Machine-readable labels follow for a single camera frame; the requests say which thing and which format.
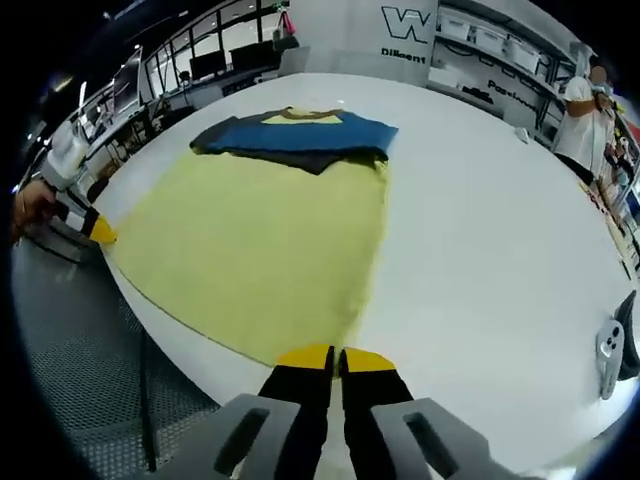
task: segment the white storage box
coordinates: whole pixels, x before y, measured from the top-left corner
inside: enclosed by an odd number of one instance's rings
[[[507,42],[507,58],[525,70],[536,73],[538,62],[540,61],[540,53],[536,52],[533,47],[522,43],[521,40],[510,37]]]
[[[445,35],[467,40],[469,38],[469,30],[471,26],[464,20],[440,15],[440,31]]]
[[[504,42],[507,40],[506,35],[494,32],[485,27],[476,27],[476,45],[501,55],[504,49]]]

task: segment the yellow cloth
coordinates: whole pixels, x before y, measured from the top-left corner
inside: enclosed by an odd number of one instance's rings
[[[262,363],[341,345],[383,228],[386,166],[376,165],[340,161],[315,176],[188,153],[118,225],[111,254],[160,308]]]

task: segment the t-shirt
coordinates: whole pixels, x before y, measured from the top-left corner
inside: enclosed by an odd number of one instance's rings
[[[564,99],[568,102],[591,100],[591,82],[583,77],[574,77],[567,84]],[[581,117],[572,117],[565,112],[554,152],[569,157],[600,175],[607,143],[613,141],[614,120],[605,112],[594,110]]]

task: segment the person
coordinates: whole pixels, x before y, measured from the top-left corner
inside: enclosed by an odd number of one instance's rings
[[[55,193],[42,180],[34,180],[19,191],[13,200],[11,243],[16,243],[28,226],[49,220],[55,202]]]
[[[567,84],[566,112],[553,151],[584,183],[601,190],[600,171],[605,150],[612,149],[615,114],[607,70],[595,56],[590,63],[588,78],[577,76]]]

